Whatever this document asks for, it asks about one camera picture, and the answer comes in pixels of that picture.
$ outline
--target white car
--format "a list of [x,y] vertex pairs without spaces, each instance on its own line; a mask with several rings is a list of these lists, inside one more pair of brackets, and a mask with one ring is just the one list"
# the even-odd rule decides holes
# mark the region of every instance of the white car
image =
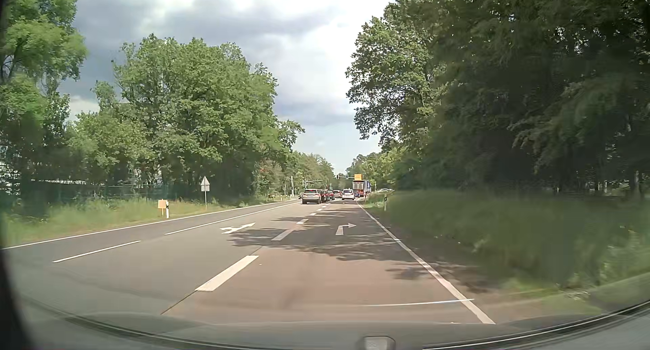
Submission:
[[345,200],[345,199],[354,200],[354,192],[352,191],[352,189],[343,190],[343,192],[341,193],[341,200]]

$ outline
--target car hood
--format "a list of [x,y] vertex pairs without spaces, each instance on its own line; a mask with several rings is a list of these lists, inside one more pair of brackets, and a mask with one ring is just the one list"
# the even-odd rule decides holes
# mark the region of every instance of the car hood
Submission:
[[387,336],[395,349],[422,349],[494,337],[579,319],[557,316],[501,325],[422,321],[315,321],[210,324],[168,315],[94,313],[65,315],[32,323],[39,345],[49,348],[363,349],[366,336]]

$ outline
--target straight-and-left arrow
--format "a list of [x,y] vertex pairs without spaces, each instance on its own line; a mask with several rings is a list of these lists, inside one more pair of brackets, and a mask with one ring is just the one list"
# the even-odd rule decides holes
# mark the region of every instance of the straight-and-left arrow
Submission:
[[343,226],[339,226],[339,228],[336,230],[337,236],[343,236],[343,227],[352,228],[352,227],[356,227],[356,224],[348,223],[348,224],[344,224]]
[[223,227],[222,229],[225,232],[221,232],[221,233],[222,234],[233,233],[234,231],[239,231],[242,228],[253,227],[253,224],[255,224],[255,222],[244,224],[243,226],[239,226],[239,227]]

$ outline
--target road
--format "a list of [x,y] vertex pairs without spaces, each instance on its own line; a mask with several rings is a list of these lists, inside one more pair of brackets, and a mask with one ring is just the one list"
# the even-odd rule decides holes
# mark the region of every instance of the road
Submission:
[[259,205],[6,253],[23,298],[76,314],[492,322],[351,201]]

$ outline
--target solid white line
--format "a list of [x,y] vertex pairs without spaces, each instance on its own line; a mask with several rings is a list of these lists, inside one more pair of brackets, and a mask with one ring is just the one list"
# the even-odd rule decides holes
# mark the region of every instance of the solid white line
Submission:
[[282,238],[285,238],[288,236],[289,233],[293,232],[293,228],[287,229],[281,234],[277,235],[276,237],[272,238],[271,241],[281,241]]
[[465,301],[473,301],[474,299],[452,299],[450,301],[436,301],[436,302],[420,302],[420,303],[401,303],[401,304],[362,304],[364,307],[395,307],[395,306],[418,306],[421,304],[442,304],[442,303],[458,303]]
[[209,223],[201,224],[201,225],[199,225],[199,226],[194,226],[194,227],[190,227],[190,228],[179,229],[179,230],[177,230],[177,231],[173,231],[173,232],[165,233],[165,236],[167,236],[168,234],[174,234],[174,233],[178,233],[178,232],[187,231],[188,229],[195,229],[195,228],[199,228],[199,227],[207,226],[207,225],[209,225],[209,224],[221,223],[221,222],[225,222],[225,221],[230,221],[231,219],[236,219],[236,218],[245,217],[245,216],[247,216],[247,215],[251,215],[251,214],[257,214],[257,213],[262,213],[262,212],[266,212],[266,211],[273,210],[273,209],[278,209],[279,207],[285,207],[285,206],[287,206],[287,205],[281,205],[281,206],[276,206],[276,207],[270,207],[270,208],[265,209],[265,210],[260,210],[260,211],[257,211],[257,212],[248,213],[248,214],[243,214],[243,215],[238,215],[238,216],[236,216],[236,217],[232,217],[232,218],[222,219],[221,221],[209,222]]
[[219,288],[221,284],[225,283],[226,280],[232,278],[241,269],[244,269],[249,263],[252,263],[253,260],[255,260],[258,257],[259,256],[244,257],[240,261],[232,264],[226,270],[223,270],[222,272],[218,273],[214,278],[208,280],[202,286],[196,288],[195,291],[214,291],[216,288]]
[[357,205],[359,205],[359,207],[362,208],[362,210],[363,210],[366,214],[368,214],[368,217],[370,217],[370,218],[371,218],[375,223],[377,223],[379,227],[381,227],[381,228],[382,228],[386,233],[388,233],[388,235],[389,235],[392,239],[394,239],[395,242],[397,242],[398,245],[402,246],[402,248],[403,248],[404,250],[406,250],[406,252],[409,253],[409,254],[411,255],[411,257],[413,257],[413,258],[414,258],[414,259],[415,259],[415,260],[416,260],[420,265],[422,265],[422,266],[423,266],[423,267],[424,267],[424,268],[425,268],[425,269],[426,269],[426,270],[427,270],[427,271],[428,271],[428,272],[429,272],[429,273],[430,273],[434,278],[436,278],[440,284],[442,284],[445,288],[447,288],[447,290],[449,290],[449,293],[451,293],[454,297],[456,297],[456,298],[458,298],[459,300],[461,300],[461,301],[462,301],[461,303],[464,304],[465,307],[467,307],[467,309],[469,309],[470,311],[472,311],[472,313],[474,313],[474,314],[476,315],[476,317],[478,317],[478,319],[479,319],[481,322],[483,322],[483,323],[490,323],[490,324],[494,325],[494,321],[492,321],[492,319],[490,319],[490,317],[488,317],[487,314],[485,314],[483,311],[481,311],[481,309],[480,309],[479,307],[477,307],[477,306],[476,306],[474,303],[472,303],[471,301],[465,301],[465,299],[467,299],[467,297],[466,297],[466,296],[463,296],[463,294],[462,294],[462,293],[461,293],[461,292],[460,292],[456,287],[454,287],[453,284],[451,284],[447,279],[443,278],[442,275],[440,275],[439,272],[435,271],[435,269],[434,269],[433,267],[431,267],[431,265],[429,265],[427,262],[425,262],[424,260],[422,260],[422,258],[420,258],[420,256],[418,256],[417,254],[415,254],[415,253],[413,252],[413,250],[411,250],[411,249],[408,248],[406,245],[404,245],[404,244],[402,243],[402,241],[400,241],[397,237],[395,237],[395,235],[393,235],[393,233],[392,233],[391,231],[387,230],[386,227],[384,227],[383,224],[379,223],[379,221],[377,221],[377,219],[375,219],[375,217],[373,217],[370,213],[368,213],[368,211],[367,211],[367,210],[366,210],[366,209],[365,209],[361,204],[359,204],[359,202],[357,202]]
[[85,254],[81,254],[81,255],[74,255],[74,256],[70,256],[69,258],[64,258],[64,259],[56,260],[56,261],[53,261],[53,262],[61,262],[61,261],[70,260],[71,258],[79,258],[81,256],[86,256],[86,255],[90,255],[90,254],[94,254],[94,253],[100,253],[102,251],[110,250],[111,248],[131,245],[132,243],[138,243],[138,242],[141,242],[141,241],[133,241],[133,242],[129,242],[129,243],[123,243],[123,244],[117,245],[117,246],[102,248],[101,250],[90,251],[89,253],[85,253]]
[[[31,246],[31,245],[38,245],[39,243],[47,243],[47,242],[54,242],[54,241],[60,241],[62,239],[68,239],[68,238],[77,238],[77,237],[83,237],[83,236],[90,236],[92,234],[100,234],[100,233],[105,233],[105,232],[113,232],[113,231],[119,231],[121,229],[128,229],[128,228],[136,228],[136,227],[142,227],[142,226],[149,226],[151,224],[158,224],[158,223],[163,223],[163,222],[172,222],[172,221],[178,221],[180,219],[188,219],[188,218],[195,218],[195,217],[200,217],[203,215],[210,215],[210,214],[216,214],[216,213],[224,213],[224,212],[230,212],[233,210],[240,210],[240,209],[246,209],[249,207],[257,207],[257,206],[262,206],[262,205],[269,205],[269,204],[278,204],[278,203],[284,203],[284,202],[273,202],[273,203],[264,203],[264,204],[258,204],[258,205],[251,205],[251,206],[244,206],[244,207],[235,207],[233,209],[228,209],[228,210],[220,210],[218,212],[210,212],[210,213],[203,213],[203,214],[197,214],[197,215],[191,215],[189,217],[180,217],[180,218],[174,218],[174,219],[166,219],[164,221],[158,221],[158,222],[149,222],[149,223],[143,223],[143,224],[136,224],[135,226],[128,226],[128,227],[121,227],[121,228],[114,228],[114,229],[106,229],[103,231],[97,231],[97,232],[90,232],[86,234],[77,234],[74,236],[67,236],[67,237],[61,237],[61,238],[54,238],[54,239],[48,239],[46,241],[38,241],[38,242],[32,242],[32,243],[24,243],[23,245],[17,245],[17,246],[10,246],[10,247],[3,247],[3,250],[8,250],[10,248],[18,248],[18,247],[25,247],[25,246]],[[292,204],[286,204],[282,206],[287,206],[287,205],[294,205],[297,203],[292,203]]]

